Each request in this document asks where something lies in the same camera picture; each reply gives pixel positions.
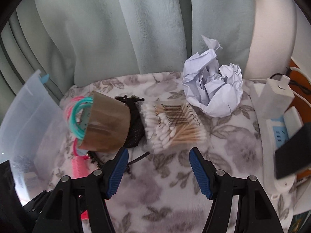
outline brown packing tape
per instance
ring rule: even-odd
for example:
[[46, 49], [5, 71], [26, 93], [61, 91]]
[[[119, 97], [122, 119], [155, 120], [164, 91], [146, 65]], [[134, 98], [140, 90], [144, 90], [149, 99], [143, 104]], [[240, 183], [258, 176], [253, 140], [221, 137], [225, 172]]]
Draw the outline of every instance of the brown packing tape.
[[94, 152], [114, 152], [124, 145], [131, 121], [130, 109], [126, 104], [93, 92], [89, 116], [79, 148]]

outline floral tablecloth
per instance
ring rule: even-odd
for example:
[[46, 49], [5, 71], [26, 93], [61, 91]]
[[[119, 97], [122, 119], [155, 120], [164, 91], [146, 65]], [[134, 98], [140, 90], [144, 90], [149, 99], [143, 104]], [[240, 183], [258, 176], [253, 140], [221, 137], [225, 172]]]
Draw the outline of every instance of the floral tablecloth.
[[[76, 96], [88, 96], [98, 91], [110, 97], [136, 95], [146, 101], [185, 99], [182, 90], [182, 74], [166, 72], [158, 74], [130, 75], [98, 81], [84, 88], [71, 87], [60, 106]], [[242, 101], [232, 115], [211, 118], [197, 111], [210, 136], [209, 144], [199, 148], [203, 156], [211, 160], [217, 169], [223, 169], [235, 177], [256, 175], [263, 184], [262, 145], [256, 114], [250, 97], [243, 93]], [[68, 133], [55, 162], [49, 181], [54, 188], [63, 175], [72, 175], [71, 159], [74, 137]], [[149, 155], [132, 165], [132, 174], [125, 173], [117, 193], [107, 201], [116, 233], [201, 233], [212, 202], [201, 194], [189, 164], [189, 150]], [[129, 160], [148, 151], [145, 139], [139, 146], [129, 149]], [[101, 154], [104, 161], [113, 154]], [[87, 161], [90, 172], [96, 165]], [[284, 232], [287, 232], [292, 216], [296, 189], [273, 201]], [[234, 232], [238, 197], [234, 197], [228, 232]], [[85, 232], [90, 232], [87, 220]]]

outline translucent plastic container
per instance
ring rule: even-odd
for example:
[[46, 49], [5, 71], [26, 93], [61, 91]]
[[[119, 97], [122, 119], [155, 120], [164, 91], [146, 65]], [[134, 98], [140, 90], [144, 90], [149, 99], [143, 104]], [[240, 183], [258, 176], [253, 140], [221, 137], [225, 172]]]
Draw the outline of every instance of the translucent plastic container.
[[62, 110], [36, 71], [18, 92], [0, 127], [0, 163], [10, 160], [22, 204], [47, 189], [67, 132]]

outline cotton swab pack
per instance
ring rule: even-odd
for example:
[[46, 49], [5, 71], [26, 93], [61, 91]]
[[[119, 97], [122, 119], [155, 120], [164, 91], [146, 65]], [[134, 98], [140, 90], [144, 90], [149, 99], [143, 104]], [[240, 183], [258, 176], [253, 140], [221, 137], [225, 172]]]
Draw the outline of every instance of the cotton swab pack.
[[207, 133], [187, 101], [138, 102], [150, 152], [195, 147]]

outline blue gripper pad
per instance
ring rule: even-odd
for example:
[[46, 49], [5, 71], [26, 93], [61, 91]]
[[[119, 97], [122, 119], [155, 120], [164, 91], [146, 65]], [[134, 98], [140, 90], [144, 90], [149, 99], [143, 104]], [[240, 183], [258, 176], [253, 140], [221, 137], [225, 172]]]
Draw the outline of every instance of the blue gripper pad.
[[194, 150], [190, 150], [189, 161], [202, 194], [204, 194], [208, 199], [210, 199], [213, 195], [213, 193], [210, 190], [210, 181]]
[[128, 150], [124, 150], [119, 157], [118, 162], [113, 169], [108, 182], [107, 196], [111, 198], [116, 192], [124, 174], [126, 165], [128, 164]]

